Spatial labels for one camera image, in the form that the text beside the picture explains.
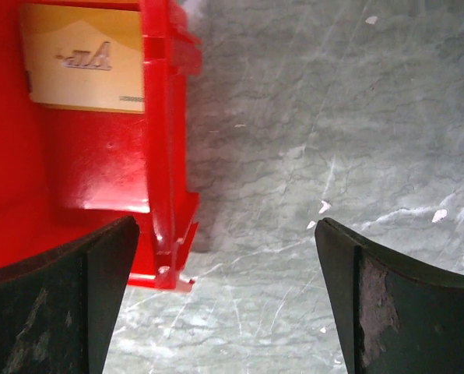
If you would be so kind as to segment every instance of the red tray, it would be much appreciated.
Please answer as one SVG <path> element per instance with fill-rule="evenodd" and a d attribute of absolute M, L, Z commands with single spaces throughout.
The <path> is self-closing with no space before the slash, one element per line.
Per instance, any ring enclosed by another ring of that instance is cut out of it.
<path fill-rule="evenodd" d="M 190 291 L 180 272 L 199 196 L 186 188 L 186 76 L 200 72 L 202 55 L 185 12 L 174 0 L 37 2 L 140 11 L 145 112 L 32 103 L 21 1 L 0 0 L 0 267 L 131 214 L 141 237 L 128 284 Z"/>

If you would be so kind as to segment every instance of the white paint chip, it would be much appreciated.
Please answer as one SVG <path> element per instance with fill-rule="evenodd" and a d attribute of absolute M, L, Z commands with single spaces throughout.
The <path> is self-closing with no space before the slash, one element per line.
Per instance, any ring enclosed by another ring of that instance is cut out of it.
<path fill-rule="evenodd" d="M 318 211 L 318 214 L 323 214 L 327 210 L 331 209 L 331 204 L 329 204 L 325 200 L 321 200 L 321 203 L 322 203 L 322 208 L 320 208 L 320 210 Z"/>
<path fill-rule="evenodd" d="M 433 223 L 437 223 L 441 220 L 443 220 L 444 218 L 446 218 L 448 215 L 448 212 L 446 209 L 440 209 L 440 210 L 437 210 L 436 213 L 434 214 L 433 216 Z"/>
<path fill-rule="evenodd" d="M 368 23 L 369 25 L 375 25 L 375 23 L 378 21 L 378 17 L 376 16 L 370 16 L 365 20 L 365 23 Z"/>

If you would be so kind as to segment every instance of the yellow label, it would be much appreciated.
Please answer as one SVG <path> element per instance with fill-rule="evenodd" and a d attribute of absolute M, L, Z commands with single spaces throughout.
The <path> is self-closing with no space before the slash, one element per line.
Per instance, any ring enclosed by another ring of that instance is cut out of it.
<path fill-rule="evenodd" d="M 139 12 L 25 4 L 21 30 L 32 101 L 143 111 Z"/>

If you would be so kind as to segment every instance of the black plastic part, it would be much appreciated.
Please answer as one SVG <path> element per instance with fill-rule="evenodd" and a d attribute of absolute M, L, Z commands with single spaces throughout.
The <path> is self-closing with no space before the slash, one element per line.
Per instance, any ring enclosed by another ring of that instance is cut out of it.
<path fill-rule="evenodd" d="M 349 374 L 464 373 L 464 276 L 331 219 L 315 230 Z"/>
<path fill-rule="evenodd" d="M 0 269 L 0 373 L 101 374 L 139 227 L 125 217 Z"/>

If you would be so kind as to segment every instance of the gray floor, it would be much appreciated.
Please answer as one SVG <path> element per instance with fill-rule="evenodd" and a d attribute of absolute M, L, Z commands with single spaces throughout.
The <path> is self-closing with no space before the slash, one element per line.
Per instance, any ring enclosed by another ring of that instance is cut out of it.
<path fill-rule="evenodd" d="M 345 373 L 311 221 L 464 273 L 464 1 L 199 3 L 197 283 L 129 288 L 105 372 Z"/>

